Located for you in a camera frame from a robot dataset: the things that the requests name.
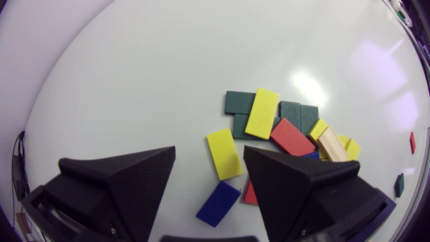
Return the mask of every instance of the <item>blue block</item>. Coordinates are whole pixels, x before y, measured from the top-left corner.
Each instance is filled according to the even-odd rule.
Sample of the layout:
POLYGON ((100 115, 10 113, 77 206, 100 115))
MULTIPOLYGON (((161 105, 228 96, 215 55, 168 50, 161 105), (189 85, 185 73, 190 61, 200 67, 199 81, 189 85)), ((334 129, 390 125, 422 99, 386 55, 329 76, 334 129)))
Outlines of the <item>blue block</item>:
POLYGON ((311 158, 311 159, 317 159, 317 160, 319 160, 319 152, 318 152, 318 151, 315 151, 315 152, 312 152, 312 153, 307 154, 307 155, 302 155, 302 157, 306 157, 306 158, 311 158))
POLYGON ((210 226, 216 227, 239 196, 239 190, 220 181, 196 217, 210 226))

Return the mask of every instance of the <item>cable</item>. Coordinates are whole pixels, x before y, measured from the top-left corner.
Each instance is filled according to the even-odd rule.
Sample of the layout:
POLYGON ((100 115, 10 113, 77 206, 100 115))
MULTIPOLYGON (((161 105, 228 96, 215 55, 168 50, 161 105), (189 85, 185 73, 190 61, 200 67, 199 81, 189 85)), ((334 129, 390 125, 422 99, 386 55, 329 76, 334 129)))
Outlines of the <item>cable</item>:
POLYGON ((42 234, 43 240, 46 242, 46 238, 45 235, 43 234, 43 232, 40 232, 42 234))
POLYGON ((15 229, 15 192, 14 192, 14 189, 15 189, 15 181, 14 181, 14 179, 13 179, 13 155, 15 154, 16 142, 18 141, 18 139, 20 138, 20 136, 21 136, 21 134, 22 134, 23 132, 24 132, 24 131, 22 131, 22 132, 18 135, 18 137, 16 137, 15 143, 14 143, 14 145, 13 145, 13 150, 12 150, 12 167, 11 167, 11 178, 12 178, 12 206, 13 206, 13 214, 12 214, 13 226, 12 226, 12 228, 15 230, 15 232, 17 232, 17 231, 16 231, 16 229, 15 229))
MULTIPOLYGON (((33 223, 31 222, 31 219, 28 219, 27 214, 25 214, 25 218, 27 219, 27 221, 30 223, 30 229, 33 229, 33 223)), ((37 236, 39 237, 39 240, 42 241, 42 238, 40 237, 40 234, 38 231, 36 231, 37 236)))
POLYGON ((24 207, 21 206, 21 219, 23 221, 23 224, 25 226, 25 228, 27 229, 28 232, 30 232, 31 238, 33 239, 33 241, 42 241, 42 240, 36 240, 33 236, 33 233, 31 232, 30 228, 27 227, 27 223, 24 223, 24 217, 22 216, 22 210, 24 209, 24 207))

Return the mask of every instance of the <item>rectangular block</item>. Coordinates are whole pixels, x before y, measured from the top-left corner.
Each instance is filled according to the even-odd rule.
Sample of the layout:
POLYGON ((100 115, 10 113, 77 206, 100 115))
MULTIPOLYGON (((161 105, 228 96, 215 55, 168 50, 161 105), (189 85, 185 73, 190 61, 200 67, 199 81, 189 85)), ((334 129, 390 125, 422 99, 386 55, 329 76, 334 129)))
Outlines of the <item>rectangular block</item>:
POLYGON ((396 191, 397 198, 402 196, 404 188, 405 188, 405 178, 403 177, 403 173, 402 173, 397 176, 396 183, 394 184, 394 190, 396 191))
POLYGON ((312 141, 316 142, 316 140, 321 136, 321 134, 326 130, 329 125, 322 119, 319 118, 312 129, 309 131, 307 135, 312 141))
POLYGON ((246 189, 243 201, 246 203, 258 205, 257 197, 255 196, 254 187, 252 186, 251 181, 248 183, 248 189, 246 189))
POLYGON ((327 159, 327 156, 324 154, 323 149, 318 149, 318 153, 320 159, 327 159))
POLYGON ((312 152, 312 153, 307 154, 307 155, 302 155, 302 157, 319 160, 319 152, 315 151, 315 152, 312 152))
POLYGON ((227 91, 225 94, 225 114, 250 114, 255 93, 227 91))
POLYGON ((258 88, 245 133, 268 140, 273 126, 279 94, 258 88))
POLYGON ((298 102, 279 102, 279 117, 286 118, 296 129, 301 129, 301 112, 300 103, 298 102))
POLYGON ((345 151, 340 139, 336 136, 332 127, 327 127, 326 130, 317 139, 319 148, 324 151, 330 161, 346 161, 348 154, 345 151))
POLYGON ((210 226, 216 227, 239 196, 240 191, 220 181, 196 217, 210 226))
POLYGON ((309 106, 309 105, 301 105, 300 107, 300 117, 301 117, 301 128, 300 132, 307 136, 313 125, 319 118, 318 107, 309 106))
MULTIPOLYGON (((348 142, 348 136, 347 135, 338 135, 338 138, 340 139, 340 141, 342 142, 344 147, 346 147, 347 142, 348 142)), ((318 152, 319 152, 319 158, 320 159, 327 159, 327 156, 324 154, 324 151, 322 149, 318 149, 318 152)))
MULTIPOLYGON (((244 140, 263 140, 261 138, 249 135, 245 133, 246 124, 248 123, 249 115, 246 114, 235 114, 233 124, 233 138, 244 139, 244 140)), ((275 117, 273 120, 272 130, 279 123, 280 118, 275 117)))
POLYGON ((281 119, 270 138, 287 153, 295 156, 307 155, 315 149, 306 136, 285 118, 281 119))
POLYGON ((415 153, 415 136, 414 136, 414 132, 411 132, 411 136, 409 137, 409 142, 411 143, 411 151, 412 154, 415 153))
POLYGON ((206 136, 219 180, 243 174, 230 129, 206 136))
POLYGON ((281 118, 279 117, 275 117, 275 119, 273 120, 273 125, 272 125, 272 131, 275 129, 275 127, 278 125, 279 121, 281 121, 281 118))
POLYGON ((347 161, 358 161, 358 156, 360 155, 361 147, 355 142, 354 139, 349 139, 345 150, 347 151, 348 158, 347 161))
POLYGON ((341 141, 342 145, 344 145, 344 147, 346 149, 347 143, 348 143, 348 135, 338 135, 338 138, 341 141))

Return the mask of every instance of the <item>black cable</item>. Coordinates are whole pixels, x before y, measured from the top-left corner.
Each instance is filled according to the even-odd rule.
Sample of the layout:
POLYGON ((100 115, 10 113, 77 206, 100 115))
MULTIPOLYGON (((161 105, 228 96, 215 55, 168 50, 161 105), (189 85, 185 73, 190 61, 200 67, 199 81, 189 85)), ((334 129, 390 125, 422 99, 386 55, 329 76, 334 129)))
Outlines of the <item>black cable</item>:
POLYGON ((18 137, 16 137, 15 143, 13 144, 13 150, 12 150, 12 167, 11 167, 11 178, 12 178, 12 206, 13 206, 13 214, 12 214, 12 220, 13 220, 13 226, 12 228, 16 231, 15 229, 15 181, 13 179, 13 155, 15 154, 15 147, 16 147, 16 142, 18 141, 19 137, 21 136, 21 134, 18 135, 18 137))
POLYGON ((21 219, 22 219, 22 222, 23 222, 23 224, 24 224, 25 228, 27 229, 27 231, 28 231, 28 232, 30 232, 30 235, 31 235, 31 238, 33 239, 33 241, 42 241, 42 239, 41 239, 41 240, 36 240, 36 239, 34 238, 33 233, 31 232, 30 228, 29 228, 29 227, 27 227, 27 223, 25 223, 25 222, 24 222, 24 217, 22 216, 22 210, 23 210, 23 209, 24 209, 24 207, 22 207, 22 206, 21 206, 21 219))
POLYGON ((24 147, 24 135, 25 131, 22 131, 18 138, 18 157, 19 157, 19 170, 21 175, 21 181, 23 182, 25 195, 30 193, 28 186, 27 172, 25 170, 25 147, 24 147))
MULTIPOLYGON (((33 223, 31 222, 30 219, 28 219, 27 214, 25 214, 25 218, 27 219, 27 221, 30 223, 30 229, 33 229, 33 223)), ((42 241, 42 238, 40 237, 40 234, 38 231, 36 231, 37 236, 39 237, 39 241, 42 241)))
POLYGON ((43 232, 40 232, 42 234, 43 240, 46 242, 46 238, 45 235, 43 234, 43 232))

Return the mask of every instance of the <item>wall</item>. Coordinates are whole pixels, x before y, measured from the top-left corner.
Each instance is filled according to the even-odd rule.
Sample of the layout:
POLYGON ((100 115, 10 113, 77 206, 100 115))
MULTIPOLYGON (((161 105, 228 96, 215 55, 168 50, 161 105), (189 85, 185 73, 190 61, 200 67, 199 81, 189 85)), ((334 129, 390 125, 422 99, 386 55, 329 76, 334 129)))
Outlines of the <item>wall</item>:
MULTIPOLYGON (((57 60, 113 0, 9 0, 0 14, 0 206, 12 222, 11 155, 57 60)), ((19 212, 21 206, 15 202, 19 212)))

